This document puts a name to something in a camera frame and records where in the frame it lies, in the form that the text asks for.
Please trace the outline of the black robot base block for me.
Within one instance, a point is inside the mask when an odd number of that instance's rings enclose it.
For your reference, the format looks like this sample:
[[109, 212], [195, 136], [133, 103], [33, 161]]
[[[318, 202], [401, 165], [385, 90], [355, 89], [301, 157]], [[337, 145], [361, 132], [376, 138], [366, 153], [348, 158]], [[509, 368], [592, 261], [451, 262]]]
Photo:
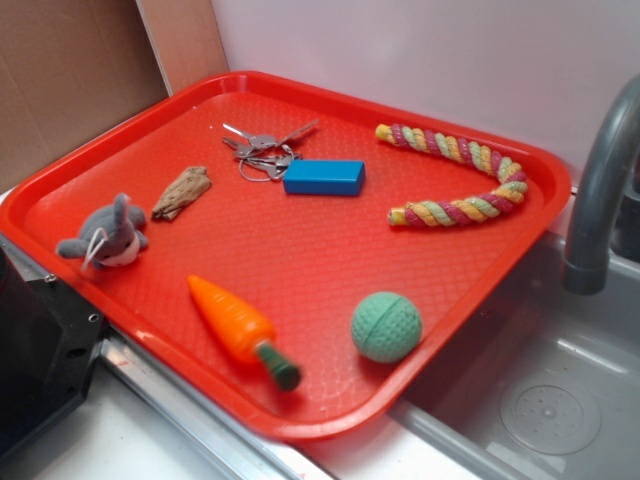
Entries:
[[106, 321], [66, 282], [24, 279], [1, 254], [1, 461], [81, 405]]

